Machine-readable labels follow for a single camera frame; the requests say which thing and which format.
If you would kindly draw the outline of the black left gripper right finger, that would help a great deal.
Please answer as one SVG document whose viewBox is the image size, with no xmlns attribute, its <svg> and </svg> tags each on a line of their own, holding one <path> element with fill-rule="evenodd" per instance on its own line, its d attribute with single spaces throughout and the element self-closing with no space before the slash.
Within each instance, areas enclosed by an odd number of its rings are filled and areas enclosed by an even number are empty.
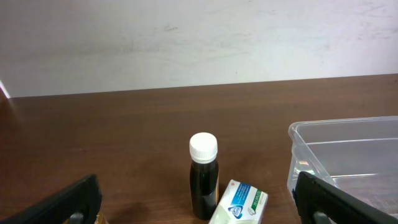
<svg viewBox="0 0 398 224">
<path fill-rule="evenodd" d="M 301 171 L 292 190 L 301 222 L 397 224 L 397 219 L 318 177 Z"/>
</svg>

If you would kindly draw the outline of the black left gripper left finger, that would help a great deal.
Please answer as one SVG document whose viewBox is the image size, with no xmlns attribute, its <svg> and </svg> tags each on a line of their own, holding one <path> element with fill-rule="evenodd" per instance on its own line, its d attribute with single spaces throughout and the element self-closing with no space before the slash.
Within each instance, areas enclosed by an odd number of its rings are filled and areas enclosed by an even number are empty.
<svg viewBox="0 0 398 224">
<path fill-rule="evenodd" d="M 102 193 L 95 174 L 87 175 L 1 224 L 95 223 Z"/>
</svg>

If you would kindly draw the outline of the white Panadol box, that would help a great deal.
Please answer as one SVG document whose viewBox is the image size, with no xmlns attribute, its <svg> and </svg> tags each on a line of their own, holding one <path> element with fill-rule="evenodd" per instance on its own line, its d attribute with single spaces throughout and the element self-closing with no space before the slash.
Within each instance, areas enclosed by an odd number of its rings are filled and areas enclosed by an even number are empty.
<svg viewBox="0 0 398 224">
<path fill-rule="evenodd" d="M 268 194 L 231 179 L 209 224 L 260 224 Z"/>
</svg>

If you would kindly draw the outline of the dark bottle white cap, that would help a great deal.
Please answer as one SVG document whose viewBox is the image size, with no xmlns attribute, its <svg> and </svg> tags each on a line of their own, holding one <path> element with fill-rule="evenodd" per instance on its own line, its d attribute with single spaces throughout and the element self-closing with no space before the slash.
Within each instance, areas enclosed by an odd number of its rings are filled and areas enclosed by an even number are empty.
<svg viewBox="0 0 398 224">
<path fill-rule="evenodd" d="M 210 133 L 196 133 L 190 138 L 190 195 L 192 210 L 201 220 L 209 220 L 218 204 L 218 142 Z"/>
</svg>

